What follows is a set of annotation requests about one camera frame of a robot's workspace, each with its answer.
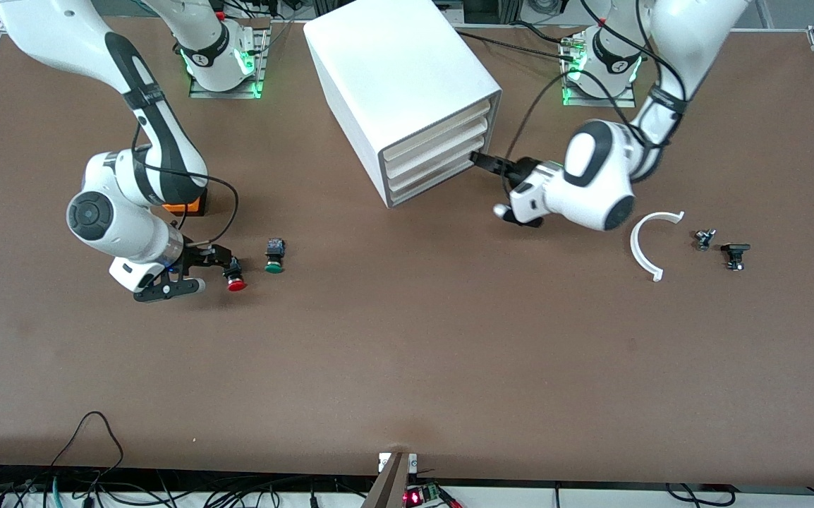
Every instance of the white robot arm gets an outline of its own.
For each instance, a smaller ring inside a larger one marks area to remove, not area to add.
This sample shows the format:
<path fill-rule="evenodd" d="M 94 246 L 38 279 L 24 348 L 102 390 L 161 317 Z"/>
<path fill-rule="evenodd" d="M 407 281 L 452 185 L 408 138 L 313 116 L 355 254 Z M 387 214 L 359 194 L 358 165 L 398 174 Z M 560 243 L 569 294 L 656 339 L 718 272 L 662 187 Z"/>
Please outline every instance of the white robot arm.
<path fill-rule="evenodd" d="M 247 77 L 236 61 L 242 32 L 236 23 L 220 23 L 208 4 L 148 4 L 171 27 L 204 87 L 227 90 Z M 229 288 L 242 289 L 240 267 L 230 251 L 186 245 L 178 229 L 150 212 L 151 206 L 197 199 L 207 184 L 207 167 L 132 43 L 111 31 L 89 0 L 0 0 L 0 20 L 30 57 L 103 81 L 122 94 L 152 142 L 88 161 L 81 192 L 66 211 L 73 234 L 116 257 L 110 274 L 140 301 L 202 291 L 202 280 L 184 279 L 190 266 L 222 266 Z M 178 281 L 158 287 L 162 295 L 156 296 L 157 276 L 171 282 L 166 270 L 177 273 Z"/>
<path fill-rule="evenodd" d="M 477 155 L 478 165 L 501 174 L 513 189 L 510 205 L 495 205 L 495 215 L 537 227 L 543 216 L 561 213 L 598 231 L 626 221 L 635 200 L 631 182 L 645 179 L 657 167 L 687 104 L 750 1 L 657 0 L 650 18 L 652 37 L 661 61 L 672 68 L 660 64 L 661 78 L 631 122 L 633 128 L 590 120 L 574 133 L 563 166 Z"/>
<path fill-rule="evenodd" d="M 632 4 L 633 0 L 612 0 L 611 9 L 604 22 L 611 30 L 608 31 L 599 24 L 588 27 L 578 36 L 585 48 L 585 57 L 579 68 L 594 74 L 604 85 L 604 89 L 595 83 L 590 74 L 574 72 L 568 79 L 575 81 L 582 91 L 591 97 L 604 99 L 608 96 L 619 96 L 630 83 L 633 72 L 639 67 L 642 57 L 639 48 L 645 45 L 643 33 L 651 31 L 651 14 L 655 0 L 635 2 L 636 8 L 631 8 Z M 630 45 L 613 32 L 620 33 L 626 41 L 635 42 L 636 45 Z"/>

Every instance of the brown table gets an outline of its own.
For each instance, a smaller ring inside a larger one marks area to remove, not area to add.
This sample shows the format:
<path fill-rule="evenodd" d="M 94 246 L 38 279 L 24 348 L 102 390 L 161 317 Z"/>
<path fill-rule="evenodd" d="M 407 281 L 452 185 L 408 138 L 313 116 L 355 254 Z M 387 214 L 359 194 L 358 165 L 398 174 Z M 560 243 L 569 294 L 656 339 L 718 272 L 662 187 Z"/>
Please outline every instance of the brown table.
<path fill-rule="evenodd" d="M 134 303 L 65 206 L 88 157 L 133 117 L 100 83 L 0 45 L 0 463 L 46 464 L 84 412 L 110 417 L 127 466 L 372 473 L 400 447 L 443 477 L 814 485 L 814 52 L 803 33 L 734 33 L 635 217 L 588 231 L 498 221 L 495 177 L 467 171 L 386 210 L 336 125 L 295 25 L 265 97 L 187 99 L 171 38 L 113 19 L 145 55 L 215 176 L 242 194 L 198 297 Z M 545 48 L 529 33 L 484 31 Z M 553 61 L 471 47 L 504 87 L 501 154 Z M 649 78 L 641 80 L 648 85 Z M 607 109 L 530 120 L 518 155 L 561 161 Z M 188 221 L 200 237 L 231 201 Z M 629 234 L 657 211 L 633 260 Z M 724 270 L 691 232 L 746 241 Z M 265 274 L 266 238 L 288 269 Z M 107 465 L 91 425 L 66 464 Z"/>

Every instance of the black cable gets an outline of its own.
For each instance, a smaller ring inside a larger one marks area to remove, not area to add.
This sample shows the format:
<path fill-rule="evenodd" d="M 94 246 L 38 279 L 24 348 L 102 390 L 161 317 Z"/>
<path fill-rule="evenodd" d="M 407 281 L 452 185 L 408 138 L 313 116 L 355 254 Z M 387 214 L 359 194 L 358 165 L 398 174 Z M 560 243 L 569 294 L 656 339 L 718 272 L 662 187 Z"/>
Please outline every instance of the black cable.
<path fill-rule="evenodd" d="M 316 485 L 313 478 L 310 479 L 310 508 L 320 508 L 320 500 L 316 498 Z"/>
<path fill-rule="evenodd" d="M 684 84 L 684 81 L 680 77 L 680 74 L 678 74 L 677 70 L 671 64 L 667 63 L 667 61 L 665 61 L 663 58 L 658 56 L 655 52 L 651 51 L 651 49 L 645 48 L 643 46 L 640 46 L 639 44 L 636 44 L 633 41 L 630 41 L 630 39 L 627 39 L 623 35 L 620 35 L 619 32 L 617 32 L 616 30 L 614 30 L 610 26 L 607 26 L 606 23 L 602 23 L 600 17 L 598 17 L 598 15 L 592 11 L 592 9 L 588 6 L 588 4 L 585 2 L 585 0 L 579 0 L 579 2 L 582 3 L 582 8 L 585 9 L 585 12 L 588 13 L 588 15 L 592 18 L 592 20 L 594 20 L 598 24 L 598 26 L 603 28 L 606 32 L 610 33 L 610 35 L 613 35 L 617 39 L 620 39 L 621 41 L 626 42 L 627 44 L 633 46 L 633 48 L 639 49 L 640 52 L 643 52 L 644 54 L 647 54 L 648 56 L 653 58 L 653 60 L 655 60 L 656 65 L 657 64 L 664 65 L 664 67 L 666 67 L 667 70 L 669 72 L 671 72 L 671 74 L 674 74 L 674 77 L 676 78 L 677 83 L 680 83 L 680 90 L 682 92 L 681 99 L 684 100 L 684 101 L 687 100 L 688 94 L 686 93 L 686 85 Z M 640 29 L 642 30 L 642 32 L 645 32 L 645 28 L 643 28 L 642 23 L 639 23 L 639 26 L 640 26 Z"/>
<path fill-rule="evenodd" d="M 229 0 L 222 0 L 222 4 L 223 4 L 223 6 L 233 7 L 235 9 L 241 11 L 242 13 L 247 14 L 247 17 L 249 17 L 249 18 L 253 18 L 253 14 L 268 14 L 269 13 L 269 11 L 255 11 L 255 10 L 252 10 L 252 9 L 248 9 L 248 8 L 242 6 L 242 4 L 240 4 L 237 0 L 231 0 L 231 2 L 229 2 Z"/>
<path fill-rule="evenodd" d="M 289 476 L 287 478 L 280 478 L 277 480 L 272 480 L 270 482 L 261 483 L 261 485 L 254 485 L 251 486 L 251 488 L 240 489 L 237 492 L 227 492 L 226 494 L 222 495 L 219 499 L 217 499 L 216 502 L 207 502 L 207 504 L 204 504 L 203 508 L 227 508 L 229 507 L 229 502 L 233 502 L 233 496 L 235 495 L 245 496 L 248 494 L 252 494 L 252 492 L 256 492 L 258 490 L 265 491 L 267 488 L 271 488 L 272 486 L 278 485 L 279 483 L 287 483 L 294 480 L 300 480 L 310 477 L 311 475 Z"/>
<path fill-rule="evenodd" d="M 165 505 L 169 506 L 168 502 L 178 501 L 178 499 L 181 499 L 182 497 L 185 497 L 185 496 L 188 496 L 188 495 L 192 495 L 192 494 L 194 494 L 194 492 L 200 492 L 201 489 L 206 488 L 206 486 L 208 486 L 208 485 L 216 485 L 216 483 L 222 483 L 222 482 L 226 482 L 226 481 L 231 481 L 233 483 L 240 483 L 242 480 L 245 480 L 245 479 L 260 478 L 260 477 L 262 477 L 262 475 L 242 475 L 242 476 L 231 476 L 231 477 L 226 477 L 226 478 L 218 478 L 218 479 L 212 480 L 210 482 L 202 483 L 202 485 L 198 485 L 196 488 L 193 488 L 191 490 L 182 492 L 182 494 L 180 494 L 180 495 L 171 496 L 171 499 L 162 499 L 158 495 L 153 495 L 152 492 L 150 492 L 149 490 L 147 490 L 145 488 L 141 488 L 138 485 L 134 485 L 133 483 L 99 482 L 98 485 L 103 490 L 103 493 L 105 495 L 110 496 L 111 499 L 113 499 L 116 502 L 119 502 L 119 504 L 125 504 L 127 506 L 158 506 L 160 504 L 165 504 Z M 124 488 L 134 488 L 134 489 L 136 489 L 136 490 L 138 490 L 140 492 L 144 492 L 145 494 L 148 494 L 148 495 L 152 496 L 153 498 L 157 499 L 158 501 L 155 501 L 155 502 L 139 502 L 139 501 L 128 501 L 126 499 L 120 499 L 120 498 L 117 498 L 112 492 L 108 492 L 107 489 L 104 488 L 104 485 L 116 485 L 116 486 L 123 486 Z M 221 489 L 217 490 L 216 492 L 213 492 L 211 497 L 213 495 L 218 495 L 220 492 L 221 492 Z"/>
<path fill-rule="evenodd" d="M 543 52 L 543 51 L 540 51 L 539 49 L 525 48 L 523 46 L 517 46 L 516 44 L 511 44 L 510 42 L 503 42 L 503 41 L 497 41 L 495 39 L 489 39 L 488 37 L 483 37 L 482 35 L 475 35 L 475 33 L 461 32 L 459 30 L 456 31 L 456 32 L 459 33 L 463 37 L 469 37 L 471 39 L 476 39 L 476 40 L 482 41 L 482 42 L 491 42 L 492 44 L 497 44 L 499 46 L 504 46 L 506 48 L 516 49 L 516 51 L 518 51 L 518 52 L 528 52 L 529 54 L 537 54 L 537 55 L 547 56 L 549 58 L 556 58 L 556 59 L 562 60 L 562 61 L 573 61 L 573 58 L 571 56 L 569 56 L 569 55 L 550 54 L 549 52 Z"/>
<path fill-rule="evenodd" d="M 203 205 L 206 205 L 206 203 L 203 203 L 203 202 L 200 203 L 200 209 L 201 210 L 203 210 Z M 178 226 L 175 226 L 175 229 L 178 229 L 178 231 L 181 231 L 181 227 L 184 226 L 184 221 L 187 218 L 188 218 L 188 203 L 184 203 L 184 212 L 181 213 L 181 221 L 178 222 Z"/>
<path fill-rule="evenodd" d="M 56 454 L 52 462 L 49 463 L 49 468 L 55 466 L 56 462 L 59 460 L 59 457 L 62 457 L 62 454 L 66 453 L 68 448 L 71 448 L 72 444 L 75 443 L 75 438 L 78 437 L 78 433 L 81 431 L 82 425 L 84 425 L 84 422 L 93 415 L 96 415 L 102 419 L 103 424 L 107 426 L 107 433 L 109 434 L 110 440 L 113 440 L 113 443 L 116 445 L 116 449 L 119 450 L 119 459 L 116 460 L 116 463 L 113 466 L 110 466 L 107 470 L 105 470 L 104 473 L 109 473 L 111 470 L 116 469 L 116 467 L 122 464 L 122 461 L 124 460 L 124 449 L 122 447 L 122 443 L 119 443 L 116 434 L 114 434 L 113 428 L 109 424 L 109 419 L 100 411 L 88 411 L 87 414 L 81 417 L 81 421 L 78 422 L 78 427 L 75 427 L 75 432 L 73 432 L 71 437 L 68 439 L 66 446 L 62 447 L 62 450 L 59 450 L 59 453 Z"/>
<path fill-rule="evenodd" d="M 268 45 L 268 46 L 266 46 L 266 49 L 258 49 L 258 50 L 257 50 L 257 51 L 256 51 L 254 54 L 262 54 L 263 52 L 268 52 L 268 51 L 269 51 L 269 48 L 272 48 L 272 45 L 273 45 L 273 44 L 274 44 L 276 41 L 278 41 L 278 39 L 281 39 L 281 36 L 282 36 L 282 35 L 285 35 L 285 32 L 288 32 L 288 29 L 289 29 L 289 28 L 291 28 L 291 24 L 292 24 L 292 23 L 294 23 L 294 20 L 295 20 L 295 19 L 297 19 L 297 14 L 298 14 L 298 11 L 299 11 L 299 10 L 300 10 L 300 9 L 298 9 L 297 11 L 294 11 L 294 13 L 292 13 L 292 14 L 291 14 L 291 19 L 290 19 L 290 20 L 288 20 L 288 22 L 287 22 L 287 23 L 285 23 L 285 26 L 284 26 L 284 27 L 282 27 L 281 32 L 279 32 L 278 36 L 276 36 L 276 37 L 272 37 L 272 39 L 271 39 L 271 40 L 269 40 L 269 45 Z M 278 14 L 278 16 L 279 16 L 281 19 L 285 19 L 285 17 L 284 17 L 284 16 L 282 16 L 281 14 Z"/>
<path fill-rule="evenodd" d="M 43 470 L 40 473 L 37 473 L 37 475 L 35 475 L 32 479 L 30 479 L 30 482 L 27 484 L 26 488 L 23 491 L 21 491 L 21 494 L 18 496 L 18 499 L 15 501 L 15 506 L 16 507 L 24 506 L 24 502 L 23 502 L 24 496 L 26 496 L 27 493 L 30 492 L 30 488 L 34 485 L 34 482 L 36 482 L 37 479 L 42 477 L 42 476 L 45 477 L 44 478 L 45 482 L 44 482 L 44 489 L 43 489 L 44 494 L 43 495 L 44 495 L 44 504 L 46 504 L 46 491 L 47 491 L 46 486 L 49 484 L 49 474 L 52 472 L 53 466 L 56 465 L 56 462 L 59 462 L 59 457 L 62 457 L 62 454 L 66 453 L 66 450 L 68 450 L 68 448 L 71 448 L 72 444 L 75 442 L 75 438 L 78 437 L 78 432 L 81 431 L 82 425 L 84 425 L 84 422 L 87 421 L 87 419 L 90 418 L 93 415 L 97 415 L 98 417 L 100 417 L 100 419 L 102 419 L 103 424 L 105 424 L 105 427 L 107 427 L 107 433 L 109 433 L 109 437 L 111 438 L 111 440 L 113 440 L 113 443 L 116 445 L 117 450 L 119 450 L 119 459 L 116 461 L 116 463 L 113 466 L 109 467 L 103 473 L 109 473 L 111 470 L 116 469 L 116 467 L 118 467 L 120 464 L 122 464 L 122 460 L 124 459 L 124 449 L 122 447 L 122 444 L 119 442 L 118 438 L 116 437 L 116 434 L 114 434 L 113 428 L 109 424 L 109 419 L 107 417 L 105 417 L 105 415 L 103 413 L 101 413 L 100 411 L 88 411 L 87 414 L 85 414 L 83 417 L 81 417 L 81 421 L 78 421 L 78 427 L 75 427 L 75 432 L 73 432 L 71 437 L 68 439 L 68 443 L 66 443 L 65 446 L 62 447 L 62 450 L 59 450 L 59 453 L 56 454 L 55 457 L 53 457 L 53 460 L 52 460 L 52 462 L 49 463 L 49 466 L 47 466 L 47 468 L 45 470 Z M 90 488 L 88 488 L 87 492 L 85 493 L 86 495 L 89 496 L 90 493 L 95 489 L 95 486 L 97 485 L 97 481 L 100 479 L 100 476 L 103 475 L 103 473 L 97 472 L 97 477 L 95 477 L 94 481 L 91 482 Z"/>
<path fill-rule="evenodd" d="M 351 494 L 356 494 L 356 495 L 359 495 L 361 498 L 366 499 L 365 494 L 363 494 L 362 492 L 360 492 L 360 491 L 358 491 L 356 489 L 349 488 L 349 486 L 344 485 L 343 483 L 340 483 L 339 479 L 337 479 L 337 478 L 335 478 L 335 486 L 336 486 L 336 488 L 344 488 L 346 491 L 351 492 Z"/>
<path fill-rule="evenodd" d="M 511 22 L 511 25 L 526 26 L 526 28 L 532 30 L 533 33 L 535 33 L 540 39 L 543 39 L 543 40 L 548 41 L 548 42 L 554 42 L 555 44 L 561 44 L 561 39 L 555 39 L 554 37 L 551 37 L 549 35 L 545 35 L 544 33 L 542 33 L 542 31 L 540 31 L 538 28 L 536 28 L 535 25 L 533 25 L 532 23 L 527 23 L 527 22 L 524 22 L 524 20 L 519 20 L 518 19 L 518 20 L 515 20 L 514 22 Z"/>
<path fill-rule="evenodd" d="M 159 469 L 156 470 L 156 477 L 159 479 L 159 484 L 162 485 L 162 490 L 166 491 L 166 496 L 168 496 L 169 501 L 171 501 L 172 506 L 171 508 L 178 508 L 178 505 L 175 503 L 175 499 L 172 498 L 172 492 L 169 492 L 169 488 L 166 486 L 166 483 L 162 480 L 162 475 L 159 474 Z"/>
<path fill-rule="evenodd" d="M 164 167 L 156 167 L 155 165 L 150 165 L 150 164 L 145 163 L 145 161 L 143 161 L 142 158 L 140 158 L 138 156 L 138 152 L 137 152 L 137 139 L 138 139 L 139 135 L 140 135 L 140 124 L 137 124 L 136 128 L 134 128 L 134 138 L 132 138 L 132 141 L 130 142 L 130 153 L 132 153 L 132 157 L 134 157 L 134 160 L 137 163 L 143 165 L 143 167 L 145 167 L 147 169 L 152 169 L 153 171 L 159 171 L 159 173 L 175 174 L 175 176 L 187 176 L 187 177 L 190 177 L 190 178 L 203 178 L 203 179 L 206 179 L 206 180 L 210 180 L 210 182 L 220 183 L 223 186 L 226 186 L 227 188 L 229 188 L 229 190 L 235 196 L 235 206 L 233 206 L 233 208 L 232 208 L 232 214 L 229 217 L 229 221 L 226 222 L 226 227 L 222 228 L 222 231 L 220 231 L 219 234 L 217 234 L 213 238 L 210 238 L 207 241 L 198 241 L 198 242 L 188 244 L 188 247 L 197 247 L 197 246 L 201 246 L 201 245 L 209 245 L 209 244 L 219 240 L 220 238 L 222 238 L 222 236 L 224 234 L 226 234 L 226 231 L 228 231 L 229 228 L 231 227 L 232 222 L 235 221 L 235 216 L 237 216 L 237 210 L 238 210 L 238 205 L 240 203 L 240 198 L 238 196 L 237 189 L 235 188 L 235 186 L 232 186 L 232 184 L 230 184 L 229 182 L 226 182 L 225 180 L 222 180 L 221 178 L 210 176 L 209 174 L 188 173 L 188 171 L 175 171 L 173 169 L 167 169 L 167 168 L 164 168 Z"/>
<path fill-rule="evenodd" d="M 695 493 L 692 492 L 690 486 L 688 486 L 686 483 L 679 483 L 679 485 L 682 485 L 682 487 L 686 491 L 686 494 L 688 494 L 688 497 L 678 495 L 677 492 L 674 492 L 674 489 L 671 488 L 671 485 L 672 485 L 671 483 L 664 484 L 664 488 L 667 489 L 667 494 L 671 495 L 677 501 L 691 502 L 691 504 L 695 505 L 695 508 L 700 508 L 700 506 L 703 504 L 706 506 L 717 506 L 717 508 L 725 508 L 727 506 L 732 506 L 733 503 L 736 502 L 736 492 L 733 491 L 730 491 L 729 493 L 730 498 L 727 501 L 714 502 L 714 501 L 705 501 L 704 499 L 697 498 Z"/>

